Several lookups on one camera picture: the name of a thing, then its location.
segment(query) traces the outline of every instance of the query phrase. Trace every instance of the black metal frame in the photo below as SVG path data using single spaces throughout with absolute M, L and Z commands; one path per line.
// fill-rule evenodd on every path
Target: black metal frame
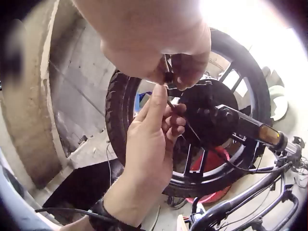
M 240 195 L 227 200 L 222 201 L 219 204 L 213 206 L 208 211 L 204 213 L 202 211 L 203 216 L 197 220 L 190 219 L 190 222 L 193 222 L 190 231 L 196 230 L 207 230 L 209 227 L 213 227 L 215 224 L 219 224 L 220 221 L 225 219 L 228 215 L 236 211 L 238 208 L 252 200 L 254 197 L 262 193 L 264 190 L 275 184 L 277 180 L 281 180 L 281 188 L 280 188 L 280 195 L 275 199 L 268 207 L 262 210 L 258 215 L 251 218 L 249 221 L 243 223 L 236 229 L 232 231 L 243 231 L 249 227 L 252 227 L 256 231 L 266 231 L 266 229 L 262 226 L 262 218 L 271 211 L 279 202 L 285 202 L 290 200 L 293 202 L 293 207 L 289 211 L 289 213 L 271 230 L 271 231 L 278 231 L 280 230 L 294 215 L 298 208 L 298 199 L 294 194 L 292 194 L 292 184 L 285 184 L 285 176 L 284 171 L 280 172 L 273 172 L 266 175 L 256 184 L 242 192 Z

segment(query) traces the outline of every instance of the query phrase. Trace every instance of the concrete wall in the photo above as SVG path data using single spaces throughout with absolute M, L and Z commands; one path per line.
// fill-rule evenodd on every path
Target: concrete wall
M 69 155 L 83 135 L 94 136 L 105 129 L 105 97 L 115 66 L 100 51 L 99 35 L 81 17 L 55 39 L 52 36 L 49 65 L 51 99 Z
M 18 155 L 14 155 L 13 146 L 8 144 L 10 148 L 4 150 L 4 154 L 15 174 L 21 176 L 26 172 L 37 188 L 43 188 L 66 161 L 53 119 L 48 73 L 51 32 L 58 3 L 59 0 L 42 2 L 23 21 L 26 29 L 23 75 L 19 84 L 7 82 L 3 86 L 1 101 L 6 128 Z M 30 179 L 21 182 L 28 188 L 33 187 Z

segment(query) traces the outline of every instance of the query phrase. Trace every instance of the black wristband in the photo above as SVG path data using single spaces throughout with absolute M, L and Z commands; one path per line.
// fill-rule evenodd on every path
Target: black wristband
M 94 213 L 97 213 L 97 214 L 102 215 L 104 217 L 110 218 L 112 220 L 112 222 L 107 222 L 107 221 L 103 221 L 103 220 L 96 218 L 96 217 L 89 217 L 90 224 L 96 231 L 118 231 L 118 230 L 121 230 L 121 231 L 136 231 L 136 230 L 145 231 L 145 230 L 141 229 L 141 225 L 139 225 L 136 228 L 136 227 L 127 225 L 127 224 L 117 220 L 113 216 L 111 216 L 106 211 L 106 209 L 104 208 L 103 199 L 100 199 L 98 202 L 95 203 L 95 205 L 92 207 L 92 211 Z

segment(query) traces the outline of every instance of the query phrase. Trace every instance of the wire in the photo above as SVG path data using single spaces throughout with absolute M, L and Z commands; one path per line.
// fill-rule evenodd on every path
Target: wire
M 154 227 L 157 223 L 157 220 L 158 220 L 158 216 L 159 216 L 159 211 L 160 211 L 160 205 L 158 206 L 158 210 L 157 210 L 157 213 L 156 213 L 156 217 L 155 217 L 155 220 L 153 222 L 153 225 L 151 226 L 151 228 L 149 229 L 149 231 L 153 231 L 154 230 Z
M 92 212 L 88 212 L 82 209 L 69 209 L 69 208 L 42 208 L 42 209 L 37 209 L 35 210 L 36 213 L 41 213 L 41 212 L 71 212 L 71 213 L 81 213 L 81 214 L 85 214 L 88 216 L 92 216 L 98 219 L 101 219 L 103 221 L 106 222 L 110 222 L 110 223 L 116 223 L 116 220 L 110 219 L 108 217 L 104 217 L 102 215 L 96 214 L 96 213 L 92 213 Z
M 223 228 L 223 227 L 226 227 L 226 228 L 224 229 L 224 231 L 226 231 L 226 229 L 228 228 L 228 227 L 227 227 L 228 224 L 229 224 L 229 222 L 225 221 L 224 223 L 222 223 L 222 225 L 221 225 L 220 227 L 217 227 L 217 228 L 221 229 L 221 228 Z
M 258 169 L 259 169 L 259 167 L 260 167 L 260 164 L 261 164 L 261 161 L 262 161 L 263 154 L 264 154 L 264 152 L 263 152 L 263 153 L 262 153 L 262 155 L 261 155 L 260 162 L 259 162 L 259 164 L 258 164 L 258 167 L 257 167 L 257 169 L 256 169 L 255 173 L 258 171 Z
M 277 171 L 280 171 L 281 169 L 284 169 L 286 168 L 287 166 L 290 165 L 290 162 L 289 163 L 286 163 L 285 165 L 279 167 L 279 168 L 276 168 L 276 169 L 273 169 L 273 170 L 267 170 L 267 171 L 252 171 L 252 169 L 245 169 L 245 168 L 240 168 L 236 165 L 234 165 L 233 163 L 231 163 L 230 161 L 228 161 L 227 159 L 225 159 L 220 152 L 216 151 L 215 149 L 213 148 L 208 148 L 208 150 L 216 153 L 225 163 L 231 165 L 233 168 L 236 168 L 236 169 L 239 169 L 243 172 L 247 172 L 249 174 L 256 174 L 256 173 L 271 173 L 271 172 L 277 172 Z
M 231 225 L 231 224 L 234 224 L 234 223 L 239 222 L 239 221 L 241 221 L 241 220 L 244 220 L 245 218 L 247 218 L 247 217 L 251 216 L 252 214 L 254 214 L 254 213 L 262 206 L 262 204 L 265 202 L 265 200 L 267 199 L 268 195 L 270 194 L 270 191 L 271 191 L 271 189 L 268 191 L 266 197 L 265 197 L 264 200 L 261 202 L 261 204 L 260 204 L 252 213 L 248 214 L 247 216 L 245 216 L 245 217 L 243 217 L 243 218 L 241 218 L 241 219 L 239 219 L 239 220 L 233 221 L 233 222 L 228 223 L 228 224 L 226 224 L 226 225 L 222 225 L 222 226 L 221 226 L 219 229 L 217 229 L 216 231 L 218 231 L 218 230 L 220 230 L 220 229 L 222 229 L 222 228 L 224 228 L 224 227 L 226 227 L 226 226 L 228 226 L 228 225 Z
M 108 145 L 106 147 L 106 156 L 107 156 L 107 161 L 108 161 L 108 167 L 109 167 L 109 187 L 111 187 L 111 167 L 110 167 L 110 161 L 109 161 L 109 157 L 108 157 L 108 153 L 109 152 L 109 145 L 110 145 L 110 140 L 107 141 Z

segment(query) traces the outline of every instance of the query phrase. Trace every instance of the red container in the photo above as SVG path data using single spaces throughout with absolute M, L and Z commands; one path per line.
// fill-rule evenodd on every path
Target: red container
M 220 152 L 221 154 L 225 154 L 227 160 L 230 159 L 228 152 L 222 148 L 222 147 L 216 147 L 215 148 L 216 151 Z M 202 161 L 202 156 L 200 156 L 199 159 L 197 159 L 195 161 L 195 163 L 193 164 L 193 166 L 190 168 L 190 170 L 192 171 L 197 171 L 200 168 L 201 165 L 201 161 Z M 211 171 L 217 167 L 219 167 L 220 165 L 222 165 L 224 163 L 224 161 L 214 152 L 209 151 L 208 152 L 208 157 L 206 159 L 206 164 L 204 166 L 203 172 L 208 172 Z M 203 196 L 198 203 L 213 203 L 216 202 L 218 200 L 220 200 L 224 195 L 227 194 L 227 192 L 229 191 L 231 186 L 226 187 L 225 189 L 212 193 L 210 195 L 206 195 Z M 186 200 L 190 203 L 193 203 L 194 198 L 186 198 Z

